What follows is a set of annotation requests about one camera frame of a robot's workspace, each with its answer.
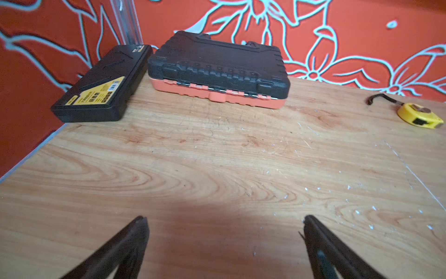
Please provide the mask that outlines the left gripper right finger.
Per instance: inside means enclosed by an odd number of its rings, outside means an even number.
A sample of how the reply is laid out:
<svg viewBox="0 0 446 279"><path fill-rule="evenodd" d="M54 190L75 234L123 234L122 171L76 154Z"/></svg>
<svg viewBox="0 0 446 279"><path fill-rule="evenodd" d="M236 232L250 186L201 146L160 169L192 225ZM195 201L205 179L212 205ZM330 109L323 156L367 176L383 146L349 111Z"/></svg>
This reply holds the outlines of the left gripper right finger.
<svg viewBox="0 0 446 279"><path fill-rule="evenodd" d="M315 279L383 279L315 216L304 218L304 239Z"/></svg>

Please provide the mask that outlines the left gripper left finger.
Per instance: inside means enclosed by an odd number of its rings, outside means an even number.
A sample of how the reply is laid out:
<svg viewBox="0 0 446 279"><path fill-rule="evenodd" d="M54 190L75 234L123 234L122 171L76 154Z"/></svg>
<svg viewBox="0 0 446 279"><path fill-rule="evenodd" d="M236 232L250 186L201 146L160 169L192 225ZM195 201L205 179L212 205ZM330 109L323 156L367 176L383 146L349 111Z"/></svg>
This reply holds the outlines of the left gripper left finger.
<svg viewBox="0 0 446 279"><path fill-rule="evenodd" d="M138 216L63 278L106 279L114 273L115 279L136 279L149 235L147 218Z"/></svg>

